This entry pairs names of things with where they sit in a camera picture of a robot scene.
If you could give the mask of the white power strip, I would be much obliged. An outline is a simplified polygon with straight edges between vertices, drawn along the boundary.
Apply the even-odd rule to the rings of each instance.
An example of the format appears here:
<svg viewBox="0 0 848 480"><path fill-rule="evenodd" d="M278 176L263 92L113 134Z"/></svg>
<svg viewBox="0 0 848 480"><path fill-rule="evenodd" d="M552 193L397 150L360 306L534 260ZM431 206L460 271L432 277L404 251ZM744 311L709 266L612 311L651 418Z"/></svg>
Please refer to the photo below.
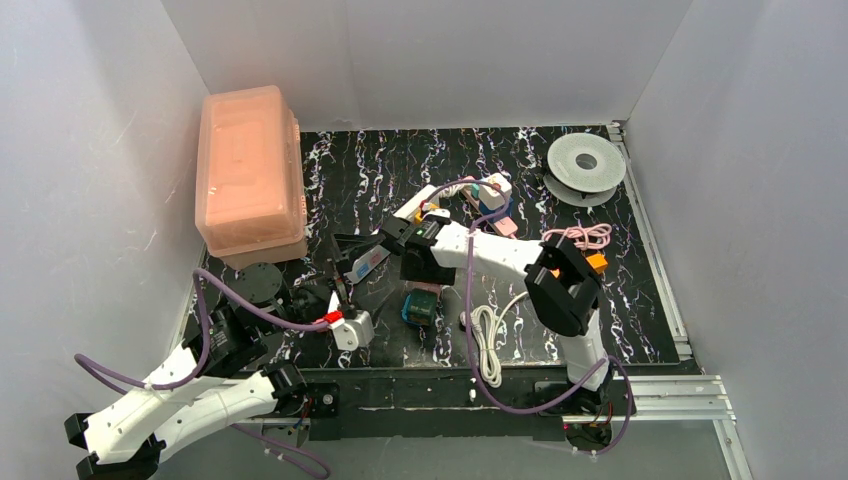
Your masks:
<svg viewBox="0 0 848 480"><path fill-rule="evenodd" d="M420 208L421 202L428 198L435 190L435 186L430 184L425 185L418 193L400 207L395 214L384 223L383 227L376 232L381 233L384 236L382 245L388 250L388 257L390 254L398 254L400 252L398 241L401 234L408 226L411 225L415 213ZM344 269L344 278L353 285L358 284L379 265L374 268L370 268L368 265L362 265L360 269Z"/></svg>

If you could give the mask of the pink cube plug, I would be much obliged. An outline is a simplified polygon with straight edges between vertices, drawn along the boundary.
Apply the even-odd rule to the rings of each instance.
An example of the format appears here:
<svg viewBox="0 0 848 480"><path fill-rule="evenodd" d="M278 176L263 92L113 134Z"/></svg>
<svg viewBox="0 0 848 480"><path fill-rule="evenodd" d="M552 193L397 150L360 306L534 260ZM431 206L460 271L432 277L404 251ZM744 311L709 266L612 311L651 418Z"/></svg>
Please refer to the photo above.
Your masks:
<svg viewBox="0 0 848 480"><path fill-rule="evenodd" d="M442 295L442 291L444 289L444 285L432 284L432 283L423 283L423 282L413 282L412 283L413 290L422 290L434 293L437 298L440 298Z"/></svg>

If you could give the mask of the green cube plug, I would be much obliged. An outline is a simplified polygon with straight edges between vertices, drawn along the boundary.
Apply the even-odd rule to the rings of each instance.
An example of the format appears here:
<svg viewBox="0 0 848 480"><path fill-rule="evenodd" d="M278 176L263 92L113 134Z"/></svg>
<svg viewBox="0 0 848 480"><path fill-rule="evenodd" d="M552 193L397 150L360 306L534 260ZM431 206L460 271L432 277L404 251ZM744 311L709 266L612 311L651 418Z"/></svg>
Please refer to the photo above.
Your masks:
<svg viewBox="0 0 848 480"><path fill-rule="evenodd" d="M437 316L439 295L433 291L414 289L405 299L402 320L410 325L430 326Z"/></svg>

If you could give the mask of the pink plastic storage box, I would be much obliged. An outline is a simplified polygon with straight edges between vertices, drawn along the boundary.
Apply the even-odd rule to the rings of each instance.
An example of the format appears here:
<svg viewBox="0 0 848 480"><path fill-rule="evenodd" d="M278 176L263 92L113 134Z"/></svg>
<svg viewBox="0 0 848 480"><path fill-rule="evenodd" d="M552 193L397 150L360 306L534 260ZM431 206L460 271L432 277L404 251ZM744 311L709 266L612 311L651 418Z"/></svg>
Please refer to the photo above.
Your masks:
<svg viewBox="0 0 848 480"><path fill-rule="evenodd" d="M210 95L202 106L195 225L233 269L307 254L300 130L275 85Z"/></svg>

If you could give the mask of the orange power bank socket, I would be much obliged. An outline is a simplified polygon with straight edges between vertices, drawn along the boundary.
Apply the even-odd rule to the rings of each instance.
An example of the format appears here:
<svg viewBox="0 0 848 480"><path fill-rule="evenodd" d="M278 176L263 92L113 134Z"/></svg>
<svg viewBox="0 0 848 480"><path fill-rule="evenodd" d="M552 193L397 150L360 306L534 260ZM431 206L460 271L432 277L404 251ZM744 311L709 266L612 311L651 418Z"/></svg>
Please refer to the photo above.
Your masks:
<svg viewBox="0 0 848 480"><path fill-rule="evenodd" d="M601 276L608 267L608 261L603 254L595 253L585 256L577 251L555 259L547 267L555 277L565 276L573 279Z"/></svg>

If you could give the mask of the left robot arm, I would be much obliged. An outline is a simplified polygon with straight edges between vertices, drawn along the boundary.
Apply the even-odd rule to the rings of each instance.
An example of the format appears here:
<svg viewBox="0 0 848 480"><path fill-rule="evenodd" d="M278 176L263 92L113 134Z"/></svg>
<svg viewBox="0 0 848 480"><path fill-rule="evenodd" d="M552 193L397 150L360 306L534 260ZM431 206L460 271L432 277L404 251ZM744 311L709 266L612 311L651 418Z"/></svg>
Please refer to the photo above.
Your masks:
<svg viewBox="0 0 848 480"><path fill-rule="evenodd" d="M65 421L68 441L86 451L79 478L147 479L184 447L244 420L280 413L302 428L334 411L334 390L309 386L289 361L264 361L265 340L285 329L325 331L339 349L352 351L371 341L373 322L352 300L343 250L333 250L326 276L295 288L279 269L291 253L276 247L229 255L235 275L226 281L197 269L198 332L142 380L76 356L119 395L98 412Z"/></svg>

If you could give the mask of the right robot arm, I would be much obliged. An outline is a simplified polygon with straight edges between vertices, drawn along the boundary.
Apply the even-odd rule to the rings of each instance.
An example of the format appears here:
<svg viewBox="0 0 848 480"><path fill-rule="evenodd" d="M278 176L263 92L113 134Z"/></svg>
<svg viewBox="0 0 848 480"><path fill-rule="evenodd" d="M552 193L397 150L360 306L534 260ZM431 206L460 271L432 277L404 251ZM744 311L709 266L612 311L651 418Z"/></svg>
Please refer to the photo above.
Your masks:
<svg viewBox="0 0 848 480"><path fill-rule="evenodd" d="M521 286L539 322L564 345L570 387L547 405L606 402L612 374L600 332L601 277L569 238L501 237L429 214L419 224L392 217L364 240L399 256L407 281L452 286L463 269Z"/></svg>

